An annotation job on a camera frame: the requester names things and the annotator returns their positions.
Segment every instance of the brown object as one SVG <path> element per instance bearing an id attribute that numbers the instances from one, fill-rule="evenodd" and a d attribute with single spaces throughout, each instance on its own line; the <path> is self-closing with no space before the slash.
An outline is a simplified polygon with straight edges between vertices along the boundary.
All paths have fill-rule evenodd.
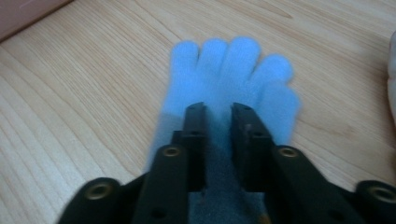
<path id="1" fill-rule="evenodd" d="M 73 0 L 0 1 L 0 42 Z"/>

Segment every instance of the blue fabric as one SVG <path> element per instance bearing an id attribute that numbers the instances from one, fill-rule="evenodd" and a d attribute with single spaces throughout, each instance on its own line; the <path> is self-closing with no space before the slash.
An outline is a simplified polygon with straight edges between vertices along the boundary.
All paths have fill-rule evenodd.
<path id="1" fill-rule="evenodd" d="M 201 47 L 183 41 L 172 50 L 168 93 L 148 154 L 149 168 L 158 147 L 169 144 L 181 130 L 188 105 L 204 102 L 208 115 L 207 190 L 190 195 L 190 223 L 259 223 L 264 213 L 262 194 L 244 192 L 231 162 L 229 128 L 233 102 L 258 113 L 274 141 L 286 145 L 300 101 L 288 82 L 292 66 L 279 54 L 259 62 L 261 48 L 249 37 L 231 43 L 214 38 Z"/>

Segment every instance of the blue toe sock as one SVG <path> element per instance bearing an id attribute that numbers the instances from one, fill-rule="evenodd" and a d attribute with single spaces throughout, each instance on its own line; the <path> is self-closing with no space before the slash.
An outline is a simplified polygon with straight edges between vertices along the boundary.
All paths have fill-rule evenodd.
<path id="1" fill-rule="evenodd" d="M 193 42 L 177 44 L 171 55 L 168 93 L 163 101 L 149 168 L 155 150 L 169 144 L 173 131 L 181 130 L 188 105 L 207 106 L 209 144 L 206 155 L 205 196 L 190 196 L 190 223 L 258 223 L 264 208 L 262 194 L 244 192 L 234 176 L 229 128 L 233 102 L 256 110 L 274 141 L 291 138 L 300 101 L 288 82 L 292 67 L 278 54 L 261 55 L 259 44 L 248 37 L 231 43 L 209 39 L 201 48 Z"/>

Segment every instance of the wood grain surface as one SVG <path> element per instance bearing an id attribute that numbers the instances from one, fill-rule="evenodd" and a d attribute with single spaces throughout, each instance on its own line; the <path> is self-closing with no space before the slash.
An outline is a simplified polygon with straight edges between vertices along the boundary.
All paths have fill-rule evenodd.
<path id="1" fill-rule="evenodd" d="M 293 63 L 292 145 L 333 183 L 396 184 L 394 0 L 76 0 L 0 45 L 0 223 L 55 223 L 83 183 L 141 174 L 170 49 L 248 35 Z"/>

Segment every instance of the wood grain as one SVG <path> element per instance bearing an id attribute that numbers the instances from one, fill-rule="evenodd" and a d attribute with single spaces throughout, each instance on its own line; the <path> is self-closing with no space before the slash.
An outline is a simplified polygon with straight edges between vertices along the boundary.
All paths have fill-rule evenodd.
<path id="1" fill-rule="evenodd" d="M 169 51 L 248 35 L 292 61 L 292 144 L 333 183 L 396 184 L 393 0 L 76 0 L 0 45 L 0 223 L 54 223 L 86 181 L 141 174 Z"/>

